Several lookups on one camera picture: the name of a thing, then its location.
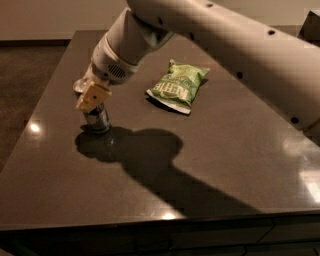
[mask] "black screw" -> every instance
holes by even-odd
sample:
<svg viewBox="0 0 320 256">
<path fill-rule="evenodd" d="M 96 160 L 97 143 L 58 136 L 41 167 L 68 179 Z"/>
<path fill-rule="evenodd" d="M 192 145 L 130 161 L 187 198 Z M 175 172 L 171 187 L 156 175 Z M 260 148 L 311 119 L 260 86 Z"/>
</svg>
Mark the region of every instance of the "black screw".
<svg viewBox="0 0 320 256">
<path fill-rule="evenodd" d="M 191 32 L 190 33 L 190 39 L 193 41 L 194 40 L 194 34 Z"/>
<path fill-rule="evenodd" d="M 276 33 L 276 31 L 274 31 L 274 30 L 269 30 L 269 31 L 268 31 L 268 34 L 269 34 L 270 36 L 274 35 L 275 33 Z"/>
<path fill-rule="evenodd" d="M 242 72 L 238 72 L 238 73 L 237 73 L 237 77 L 238 77 L 239 79 L 242 79 L 242 77 L 243 77 Z"/>
<path fill-rule="evenodd" d="M 299 118 L 297 118 L 297 117 L 292 117 L 292 118 L 291 118 L 291 123 L 293 123 L 293 124 L 299 123 Z"/>
</svg>

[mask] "chip bag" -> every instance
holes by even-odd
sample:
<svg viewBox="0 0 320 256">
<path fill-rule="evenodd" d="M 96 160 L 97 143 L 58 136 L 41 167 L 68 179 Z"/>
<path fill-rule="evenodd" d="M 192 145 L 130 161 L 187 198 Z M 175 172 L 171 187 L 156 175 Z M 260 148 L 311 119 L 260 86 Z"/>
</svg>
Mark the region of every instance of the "chip bag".
<svg viewBox="0 0 320 256">
<path fill-rule="evenodd" d="M 195 67 L 170 60 L 166 74 L 147 94 L 183 114 L 190 114 L 191 104 L 209 68 Z"/>
</svg>

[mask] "dark table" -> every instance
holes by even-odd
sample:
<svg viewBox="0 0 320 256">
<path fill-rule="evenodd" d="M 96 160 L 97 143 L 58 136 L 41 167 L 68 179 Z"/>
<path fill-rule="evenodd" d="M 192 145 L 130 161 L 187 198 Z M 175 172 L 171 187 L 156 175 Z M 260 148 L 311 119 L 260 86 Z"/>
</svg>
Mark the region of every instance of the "dark table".
<svg viewBox="0 0 320 256">
<path fill-rule="evenodd" d="M 112 129 L 86 132 L 72 85 L 102 35 L 75 34 L 26 124 L 0 175 L 1 231 L 319 209 L 320 149 L 179 36 L 112 87 Z M 211 69 L 190 116 L 145 95 L 171 58 Z"/>
</svg>

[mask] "table surface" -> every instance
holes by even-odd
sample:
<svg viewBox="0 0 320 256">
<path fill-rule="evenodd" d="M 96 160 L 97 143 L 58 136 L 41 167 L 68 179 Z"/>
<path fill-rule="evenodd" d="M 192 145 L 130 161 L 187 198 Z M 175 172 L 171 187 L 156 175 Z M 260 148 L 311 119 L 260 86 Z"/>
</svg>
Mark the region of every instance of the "table surface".
<svg viewBox="0 0 320 256">
<path fill-rule="evenodd" d="M 112 88 L 112 129 L 86 132 L 72 85 L 102 35 L 75 34 L 1 172 L 0 230 L 319 209 L 320 149 L 180 36 Z M 211 69 L 190 116 L 145 94 L 171 58 Z"/>
</svg>

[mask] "wall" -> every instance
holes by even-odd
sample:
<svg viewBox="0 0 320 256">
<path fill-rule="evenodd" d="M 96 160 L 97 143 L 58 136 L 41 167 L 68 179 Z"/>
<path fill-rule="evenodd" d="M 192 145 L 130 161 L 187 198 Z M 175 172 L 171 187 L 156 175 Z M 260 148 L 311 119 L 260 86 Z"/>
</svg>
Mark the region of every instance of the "wall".
<svg viewBox="0 0 320 256">
<path fill-rule="evenodd" d="M 217 0 L 269 25 L 302 24 L 319 0 Z M 75 30 L 107 29 L 125 0 L 0 0 L 0 40 L 69 39 Z"/>
</svg>

